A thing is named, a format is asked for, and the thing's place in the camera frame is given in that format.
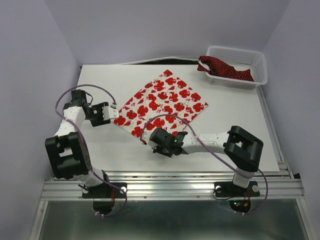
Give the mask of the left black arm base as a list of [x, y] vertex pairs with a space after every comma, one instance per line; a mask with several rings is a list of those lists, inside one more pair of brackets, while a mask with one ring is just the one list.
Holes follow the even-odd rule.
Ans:
[[88, 187], [85, 184], [78, 185], [82, 189], [82, 198], [93, 200], [92, 208], [96, 216], [107, 218], [114, 217], [125, 208], [127, 204], [126, 182], [104, 182], [97, 186]]

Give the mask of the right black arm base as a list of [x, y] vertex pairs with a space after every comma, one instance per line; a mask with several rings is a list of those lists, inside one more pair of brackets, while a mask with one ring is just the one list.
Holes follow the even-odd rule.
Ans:
[[248, 214], [251, 199], [260, 197], [256, 181], [250, 181], [247, 188], [234, 185], [232, 181], [218, 181], [214, 184], [212, 197], [218, 201], [229, 201], [229, 206], [236, 213]]

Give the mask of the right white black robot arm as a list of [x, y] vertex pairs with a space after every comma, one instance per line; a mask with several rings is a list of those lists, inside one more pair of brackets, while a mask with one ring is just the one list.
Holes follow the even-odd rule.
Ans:
[[188, 133], [172, 134], [162, 128], [144, 133], [142, 141], [154, 153], [167, 157], [210, 153], [215, 157], [223, 154], [235, 164], [234, 176], [230, 182], [231, 192], [242, 195], [248, 190], [250, 181], [259, 170], [264, 143], [240, 126], [232, 126], [227, 132], [216, 134]]

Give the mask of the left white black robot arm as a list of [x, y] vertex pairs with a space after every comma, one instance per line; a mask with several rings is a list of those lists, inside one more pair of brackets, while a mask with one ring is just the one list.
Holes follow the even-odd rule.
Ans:
[[71, 91], [71, 101], [63, 106], [62, 122], [57, 132], [45, 140], [44, 145], [53, 175], [57, 179], [74, 179], [84, 184], [84, 189], [94, 188], [100, 197], [111, 193], [109, 178], [103, 170], [93, 167], [89, 149], [81, 133], [84, 121], [93, 127], [110, 124], [119, 117], [116, 104], [102, 102], [96, 105], [87, 101], [89, 94], [81, 89]]

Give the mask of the white red poppy skirt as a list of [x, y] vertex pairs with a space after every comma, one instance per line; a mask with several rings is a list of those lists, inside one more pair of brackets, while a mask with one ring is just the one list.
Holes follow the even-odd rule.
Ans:
[[131, 97], [113, 123], [136, 138], [156, 128], [175, 136], [186, 125], [172, 115], [190, 123], [207, 106], [198, 92], [167, 69]]

